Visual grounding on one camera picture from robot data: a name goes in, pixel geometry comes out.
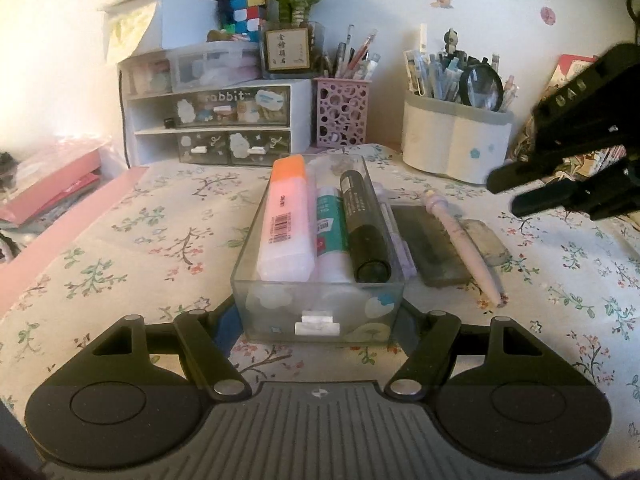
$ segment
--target pink box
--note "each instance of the pink box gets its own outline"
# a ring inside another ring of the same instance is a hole
[[[369,81],[316,78],[318,82],[318,146],[364,144],[367,134]]]
[[[0,191],[0,219],[19,226],[87,173],[100,168],[99,143],[48,146],[18,165],[12,188]]]

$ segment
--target plant pot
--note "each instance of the plant pot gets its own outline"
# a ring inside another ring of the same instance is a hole
[[[321,75],[324,27],[264,22],[260,26],[260,59],[264,79],[306,79]]]

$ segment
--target label with chinese characters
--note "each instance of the label with chinese characters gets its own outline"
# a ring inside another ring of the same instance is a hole
[[[266,33],[269,70],[309,68],[309,36],[306,28],[270,30]]]

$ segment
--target pink pen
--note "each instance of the pink pen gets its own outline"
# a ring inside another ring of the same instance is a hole
[[[434,215],[447,230],[451,243],[456,248],[466,268],[469,269],[469,272],[476,280],[478,287],[489,298],[489,301],[496,306],[500,306],[502,297],[494,279],[472,239],[456,218],[449,213],[447,200],[434,191],[427,191],[422,197],[422,202],[427,212]]]
[[[358,49],[355,56],[353,56],[353,59],[351,59],[351,62],[349,63],[349,67],[348,67],[349,70],[355,70],[355,68],[358,66],[358,63],[362,59],[362,56],[364,56],[365,52],[369,49],[369,47],[371,46],[371,43],[373,43],[373,40],[376,39],[377,33],[378,33],[378,30],[374,28],[373,32],[367,36],[367,39],[364,41],[362,46]]]

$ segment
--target floral tablecloth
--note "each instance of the floral tablecloth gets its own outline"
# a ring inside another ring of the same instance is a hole
[[[640,234],[619,219],[591,222],[552,210],[526,219],[510,196],[429,176],[377,145],[362,154],[374,181],[403,200],[425,189],[454,212],[484,221],[512,257],[497,275],[513,317],[596,384],[613,408],[599,461],[612,474],[640,468]],[[153,165],[120,204],[47,268],[0,324],[0,396],[18,419],[32,391],[96,335],[126,314],[170,321],[211,310],[231,293],[230,274],[264,192],[268,168]],[[423,311],[447,310],[488,324],[498,314],[473,284],[405,297]],[[257,345],[241,339],[231,360],[251,383],[263,380],[378,380],[404,362],[397,345]],[[177,358],[153,356],[179,370]]]

